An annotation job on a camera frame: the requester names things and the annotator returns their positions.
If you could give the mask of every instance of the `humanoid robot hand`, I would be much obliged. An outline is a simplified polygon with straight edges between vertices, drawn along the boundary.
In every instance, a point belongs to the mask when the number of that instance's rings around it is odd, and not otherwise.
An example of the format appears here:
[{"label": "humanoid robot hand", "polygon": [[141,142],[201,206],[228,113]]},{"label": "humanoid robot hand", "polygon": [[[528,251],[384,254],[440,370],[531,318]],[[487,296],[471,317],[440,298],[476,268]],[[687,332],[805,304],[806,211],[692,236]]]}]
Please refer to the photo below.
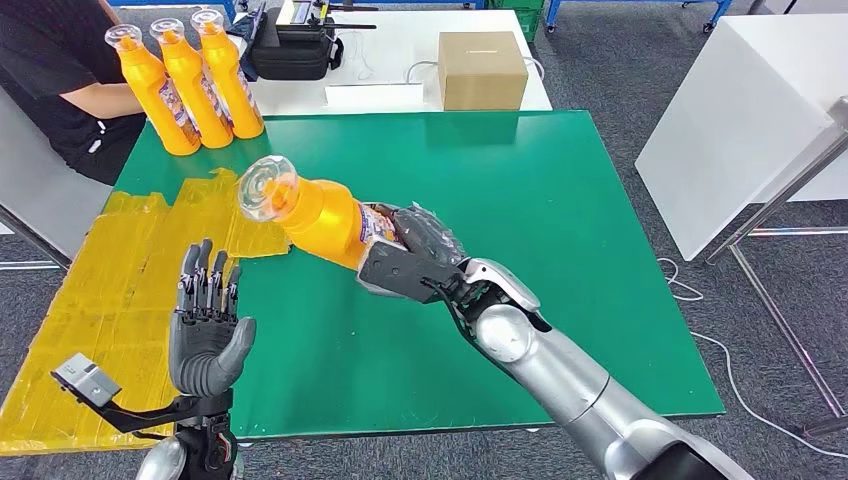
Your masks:
[{"label": "humanoid robot hand", "polygon": [[224,282],[227,253],[219,251],[209,269],[212,242],[191,245],[177,285],[171,317],[168,370],[185,395],[211,397],[226,391],[241,375],[256,337],[256,321],[238,319],[238,266]]},{"label": "humanoid robot hand", "polygon": [[[394,242],[380,237],[370,240],[357,269],[357,281],[378,295],[408,297],[423,303],[435,300],[432,290],[420,285],[419,276],[430,273],[442,278],[459,273],[469,258],[462,243],[433,212],[416,203],[406,208],[386,203],[367,205],[392,222],[397,238]],[[398,268],[398,261],[405,268]],[[386,280],[391,282],[390,288],[385,285]]]}]

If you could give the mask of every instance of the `cardboard box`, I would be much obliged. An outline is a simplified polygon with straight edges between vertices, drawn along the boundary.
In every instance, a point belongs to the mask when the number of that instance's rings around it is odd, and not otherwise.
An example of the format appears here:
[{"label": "cardboard box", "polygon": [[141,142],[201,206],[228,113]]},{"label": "cardboard box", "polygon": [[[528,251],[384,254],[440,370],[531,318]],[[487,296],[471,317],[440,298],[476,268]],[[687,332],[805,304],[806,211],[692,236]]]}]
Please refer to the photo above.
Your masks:
[{"label": "cardboard box", "polygon": [[527,67],[512,32],[441,32],[439,83],[445,110],[518,110]]}]

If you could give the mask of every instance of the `black case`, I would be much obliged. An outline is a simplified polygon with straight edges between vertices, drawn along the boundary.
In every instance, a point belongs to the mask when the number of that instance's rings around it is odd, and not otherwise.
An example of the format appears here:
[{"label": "black case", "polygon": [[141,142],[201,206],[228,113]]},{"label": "black case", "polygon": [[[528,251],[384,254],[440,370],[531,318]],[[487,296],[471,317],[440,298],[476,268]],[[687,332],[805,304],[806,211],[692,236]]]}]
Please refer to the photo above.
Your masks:
[{"label": "black case", "polygon": [[319,80],[327,69],[335,70],[342,63],[344,45],[327,28],[317,42],[280,42],[275,23],[280,8],[271,8],[262,14],[256,41],[250,51],[250,61],[260,77],[268,80]]}]

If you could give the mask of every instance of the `bottle cap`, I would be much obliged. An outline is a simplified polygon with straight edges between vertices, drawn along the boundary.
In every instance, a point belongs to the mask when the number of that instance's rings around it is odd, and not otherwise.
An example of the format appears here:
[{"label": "bottle cap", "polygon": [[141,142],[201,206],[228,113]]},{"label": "bottle cap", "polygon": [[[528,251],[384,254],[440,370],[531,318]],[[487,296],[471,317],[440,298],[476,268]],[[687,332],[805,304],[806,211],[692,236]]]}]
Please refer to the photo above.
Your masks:
[{"label": "bottle cap", "polygon": [[128,52],[141,47],[141,29],[135,25],[121,24],[106,30],[106,43],[115,47],[119,52]]},{"label": "bottle cap", "polygon": [[160,18],[150,24],[150,34],[161,44],[178,43],[185,39],[185,26],[176,18]]},{"label": "bottle cap", "polygon": [[201,35],[214,35],[224,31],[224,16],[217,10],[204,8],[191,16],[191,26]]},{"label": "bottle cap", "polygon": [[239,203],[244,214],[266,222],[288,214],[297,200],[297,171],[282,155],[256,161],[239,181]]}]

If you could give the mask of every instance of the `green tabletop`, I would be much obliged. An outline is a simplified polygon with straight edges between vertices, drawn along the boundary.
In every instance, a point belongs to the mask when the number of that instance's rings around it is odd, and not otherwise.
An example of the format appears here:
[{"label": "green tabletop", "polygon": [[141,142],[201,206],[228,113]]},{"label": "green tabletop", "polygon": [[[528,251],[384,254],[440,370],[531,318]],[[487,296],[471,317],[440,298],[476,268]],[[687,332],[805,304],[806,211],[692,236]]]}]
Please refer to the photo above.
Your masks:
[{"label": "green tabletop", "polygon": [[[315,116],[189,157],[148,126],[115,189],[162,192],[283,154],[362,201],[418,202],[472,256],[508,266],[545,318],[664,415],[723,413],[587,112]],[[368,294],[303,252],[242,260],[239,312],[258,322],[235,386],[241,438],[550,422],[457,333],[444,306]]]}]

